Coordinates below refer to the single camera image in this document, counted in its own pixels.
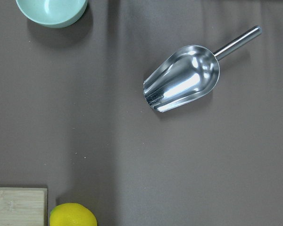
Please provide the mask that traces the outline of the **bamboo cutting board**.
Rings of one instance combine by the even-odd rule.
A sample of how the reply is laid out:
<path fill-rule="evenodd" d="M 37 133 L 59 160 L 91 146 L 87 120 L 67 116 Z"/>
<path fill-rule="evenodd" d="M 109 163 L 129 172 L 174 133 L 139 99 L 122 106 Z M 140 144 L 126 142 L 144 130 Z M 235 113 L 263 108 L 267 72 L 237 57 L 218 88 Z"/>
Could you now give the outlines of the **bamboo cutting board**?
<path fill-rule="evenodd" d="M 0 187 L 0 226 L 47 224 L 47 188 Z"/>

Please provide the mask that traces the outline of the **stainless steel scoop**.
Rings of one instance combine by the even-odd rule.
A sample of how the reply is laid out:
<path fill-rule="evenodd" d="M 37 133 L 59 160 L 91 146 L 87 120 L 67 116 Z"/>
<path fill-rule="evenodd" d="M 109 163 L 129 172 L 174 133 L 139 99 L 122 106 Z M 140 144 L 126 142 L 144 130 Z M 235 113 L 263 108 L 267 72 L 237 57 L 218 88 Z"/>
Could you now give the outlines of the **stainless steel scoop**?
<path fill-rule="evenodd" d="M 144 81 L 148 105 L 163 113 L 207 95 L 219 80 L 219 61 L 261 33 L 256 25 L 216 52 L 200 45 L 178 49 Z"/>

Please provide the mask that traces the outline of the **whole yellow lemon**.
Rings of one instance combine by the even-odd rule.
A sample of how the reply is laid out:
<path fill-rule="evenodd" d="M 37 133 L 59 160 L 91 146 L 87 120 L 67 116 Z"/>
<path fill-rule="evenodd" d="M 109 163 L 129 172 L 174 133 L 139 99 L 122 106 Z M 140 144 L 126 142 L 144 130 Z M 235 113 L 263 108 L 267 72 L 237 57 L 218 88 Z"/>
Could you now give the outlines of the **whole yellow lemon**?
<path fill-rule="evenodd" d="M 95 215 L 78 203 L 64 203 L 50 212 L 50 226 L 97 226 Z"/>

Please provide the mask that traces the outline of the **mint green bowl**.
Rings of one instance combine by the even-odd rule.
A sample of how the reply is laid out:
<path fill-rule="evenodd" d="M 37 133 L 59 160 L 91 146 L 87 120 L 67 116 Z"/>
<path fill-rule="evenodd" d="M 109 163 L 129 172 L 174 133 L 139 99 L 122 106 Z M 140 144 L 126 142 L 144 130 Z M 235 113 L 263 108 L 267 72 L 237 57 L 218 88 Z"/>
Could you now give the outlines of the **mint green bowl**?
<path fill-rule="evenodd" d="M 88 1 L 17 0 L 16 3 L 29 20 L 48 28 L 64 28 L 82 17 Z"/>

